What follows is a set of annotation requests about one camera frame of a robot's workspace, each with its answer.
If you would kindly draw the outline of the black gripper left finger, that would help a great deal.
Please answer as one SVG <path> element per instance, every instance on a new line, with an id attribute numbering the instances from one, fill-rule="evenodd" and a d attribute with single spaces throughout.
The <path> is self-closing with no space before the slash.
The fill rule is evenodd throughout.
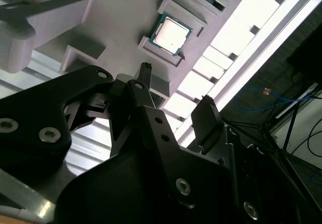
<path id="1" fill-rule="evenodd" d="M 193 204 L 184 157 L 164 112 L 155 108 L 150 80 L 146 62 L 127 82 L 91 65 L 2 99 L 1 168 L 29 178 L 55 172 L 71 133 L 99 117 L 110 121 L 110 158 L 133 149 L 147 154 L 169 197 Z"/>

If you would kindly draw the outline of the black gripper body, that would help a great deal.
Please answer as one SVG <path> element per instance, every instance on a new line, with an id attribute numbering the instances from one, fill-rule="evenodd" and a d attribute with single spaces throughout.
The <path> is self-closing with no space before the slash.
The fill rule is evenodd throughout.
<path id="1" fill-rule="evenodd" d="M 230 175 L 215 161 L 181 151 L 195 207 L 169 197 L 150 156 L 133 149 L 73 179 L 55 208 L 56 223 L 238 223 Z"/>

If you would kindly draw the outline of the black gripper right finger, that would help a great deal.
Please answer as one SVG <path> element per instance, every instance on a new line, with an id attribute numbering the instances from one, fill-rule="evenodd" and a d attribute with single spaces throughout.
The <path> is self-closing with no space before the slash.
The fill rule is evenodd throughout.
<path id="1" fill-rule="evenodd" d="M 192 163 L 200 217 L 213 223 L 301 223 L 301 195 L 289 170 L 268 148 L 245 146 L 205 96 L 192 112 L 201 152 Z"/>

